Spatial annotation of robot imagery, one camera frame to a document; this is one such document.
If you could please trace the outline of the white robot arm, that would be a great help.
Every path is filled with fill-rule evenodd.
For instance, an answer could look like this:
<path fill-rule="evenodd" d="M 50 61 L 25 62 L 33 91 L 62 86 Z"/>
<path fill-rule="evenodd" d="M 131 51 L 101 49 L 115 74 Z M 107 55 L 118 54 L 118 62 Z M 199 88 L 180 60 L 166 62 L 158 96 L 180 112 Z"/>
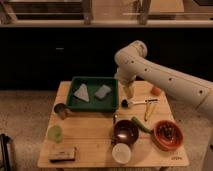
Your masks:
<path fill-rule="evenodd" d="M 134 96 L 133 84 L 140 77 L 205 113 L 213 123 L 213 82 L 150 62 L 147 53 L 146 45 L 136 40 L 115 54 L 115 78 L 123 85 L 127 98 Z"/>

